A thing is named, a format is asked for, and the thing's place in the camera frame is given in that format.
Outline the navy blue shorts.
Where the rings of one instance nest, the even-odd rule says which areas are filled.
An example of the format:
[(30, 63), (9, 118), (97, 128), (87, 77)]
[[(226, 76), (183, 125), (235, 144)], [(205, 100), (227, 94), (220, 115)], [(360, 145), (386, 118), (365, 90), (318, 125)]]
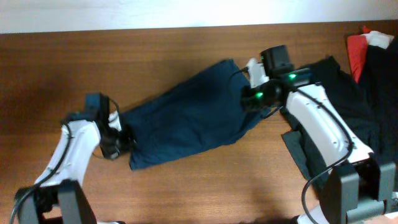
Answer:
[(145, 169), (234, 144), (269, 109), (245, 112), (239, 102), (248, 85), (234, 60), (222, 60), (158, 98), (122, 114), (136, 147), (129, 165)]

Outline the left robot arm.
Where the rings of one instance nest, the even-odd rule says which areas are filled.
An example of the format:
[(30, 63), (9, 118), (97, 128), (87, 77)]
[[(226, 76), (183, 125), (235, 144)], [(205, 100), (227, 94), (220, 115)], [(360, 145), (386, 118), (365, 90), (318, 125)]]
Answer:
[(115, 160), (136, 146), (120, 112), (110, 111), (114, 103), (102, 93), (90, 93), (82, 111), (62, 120), (47, 167), (34, 185), (16, 192), (10, 223), (99, 223), (82, 189), (90, 158), (100, 148), (104, 159)]

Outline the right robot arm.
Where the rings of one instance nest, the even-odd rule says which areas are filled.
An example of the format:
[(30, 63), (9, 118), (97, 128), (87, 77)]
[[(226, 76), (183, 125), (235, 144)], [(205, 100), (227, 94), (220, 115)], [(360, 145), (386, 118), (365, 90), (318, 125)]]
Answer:
[(241, 90), (244, 111), (284, 107), (319, 150), (325, 170), (312, 177), (301, 195), (304, 214), (292, 223), (362, 223), (381, 215), (397, 217), (396, 166), (379, 162), (333, 107), (310, 68), (294, 69), (280, 45), (251, 58)]

